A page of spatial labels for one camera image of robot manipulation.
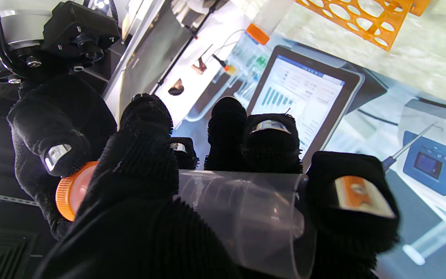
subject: clear plastic bottle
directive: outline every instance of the clear plastic bottle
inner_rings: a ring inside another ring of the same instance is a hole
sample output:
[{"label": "clear plastic bottle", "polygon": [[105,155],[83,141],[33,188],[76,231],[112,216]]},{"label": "clear plastic bottle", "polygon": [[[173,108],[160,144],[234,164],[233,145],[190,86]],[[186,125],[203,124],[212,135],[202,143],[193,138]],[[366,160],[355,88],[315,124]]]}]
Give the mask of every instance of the clear plastic bottle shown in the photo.
[{"label": "clear plastic bottle", "polygon": [[259,10],[247,33],[258,43],[265,45],[295,0],[268,0]]},{"label": "clear plastic bottle", "polygon": [[[56,203],[70,221],[97,162],[60,182]],[[295,207],[305,174],[180,170],[179,195],[214,230],[234,263],[283,278],[308,278],[316,230]]]}]

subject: orange bottle cap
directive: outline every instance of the orange bottle cap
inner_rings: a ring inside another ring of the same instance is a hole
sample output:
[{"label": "orange bottle cap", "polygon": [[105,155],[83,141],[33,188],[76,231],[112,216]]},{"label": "orange bottle cap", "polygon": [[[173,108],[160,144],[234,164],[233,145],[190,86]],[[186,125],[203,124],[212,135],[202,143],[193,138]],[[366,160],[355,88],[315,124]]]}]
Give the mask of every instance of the orange bottle cap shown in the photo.
[{"label": "orange bottle cap", "polygon": [[72,176],[62,178],[56,189],[56,206],[60,213],[69,221],[74,221],[77,210],[82,203],[92,173],[98,162],[88,162]]},{"label": "orange bottle cap", "polygon": [[255,39],[256,42],[262,44],[263,46],[265,46],[269,41],[269,36],[254,23],[251,23],[249,27],[247,27],[247,33],[249,36]]}]

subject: pipette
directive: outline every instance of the pipette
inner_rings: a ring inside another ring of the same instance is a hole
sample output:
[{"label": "pipette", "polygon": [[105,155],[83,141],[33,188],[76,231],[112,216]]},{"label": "pipette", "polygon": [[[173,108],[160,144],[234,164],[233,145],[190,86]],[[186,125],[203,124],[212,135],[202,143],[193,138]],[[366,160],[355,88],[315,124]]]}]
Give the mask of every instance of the pipette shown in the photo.
[{"label": "pipette", "polygon": [[424,134],[426,134],[426,132],[428,132],[435,124],[436,124],[436,122],[434,122],[433,124],[429,125],[426,129],[423,130],[423,132],[420,132],[417,135],[417,137],[415,137],[412,141],[410,141],[409,143],[404,145],[400,150],[395,152],[395,154],[393,154],[393,156],[390,156],[390,157],[386,158],[382,162],[383,172],[386,173],[390,169],[390,166],[392,166],[393,164],[395,164],[395,162],[397,162],[397,158],[400,155],[402,155],[402,153],[404,153],[405,150],[409,149],[420,137],[422,137]]}]

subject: tablet screen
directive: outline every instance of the tablet screen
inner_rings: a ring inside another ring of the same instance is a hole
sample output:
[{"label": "tablet screen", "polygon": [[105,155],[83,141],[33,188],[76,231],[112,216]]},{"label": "tablet screen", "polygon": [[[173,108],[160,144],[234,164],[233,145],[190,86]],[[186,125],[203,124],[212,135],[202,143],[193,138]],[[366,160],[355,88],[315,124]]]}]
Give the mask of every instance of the tablet screen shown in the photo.
[{"label": "tablet screen", "polygon": [[344,85],[340,79],[278,55],[251,114],[288,111],[295,118],[303,155]]}]

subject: tablet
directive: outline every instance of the tablet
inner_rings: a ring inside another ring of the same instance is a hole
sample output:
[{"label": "tablet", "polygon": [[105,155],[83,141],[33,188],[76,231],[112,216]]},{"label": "tablet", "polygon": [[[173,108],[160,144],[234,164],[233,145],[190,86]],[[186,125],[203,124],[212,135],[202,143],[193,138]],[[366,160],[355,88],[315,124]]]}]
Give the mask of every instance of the tablet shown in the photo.
[{"label": "tablet", "polygon": [[331,67],[277,46],[247,111],[292,115],[306,170],[312,155],[326,146],[363,82],[361,73]]}]

